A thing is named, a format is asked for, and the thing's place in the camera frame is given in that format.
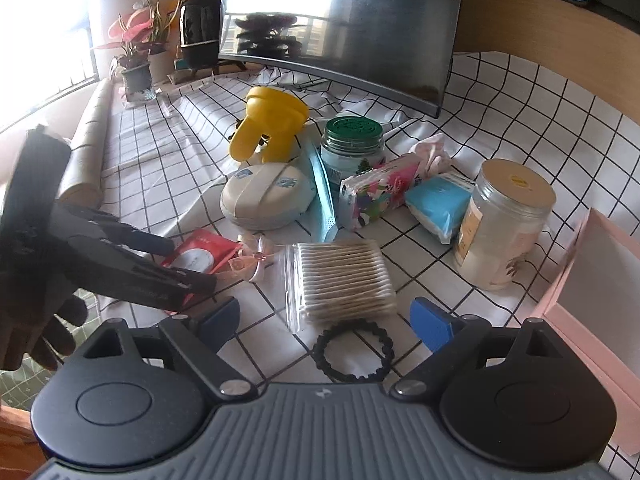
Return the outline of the dark gloved left hand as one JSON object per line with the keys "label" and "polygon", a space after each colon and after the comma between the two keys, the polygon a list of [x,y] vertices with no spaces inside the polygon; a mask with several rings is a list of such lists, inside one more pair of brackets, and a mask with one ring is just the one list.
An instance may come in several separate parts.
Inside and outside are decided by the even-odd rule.
{"label": "dark gloved left hand", "polygon": [[44,321],[27,322],[8,308],[1,308],[1,369],[18,370],[28,354],[46,370],[58,369],[58,357],[70,356],[76,349],[72,333],[62,320],[75,327],[88,318],[85,300],[70,296]]}

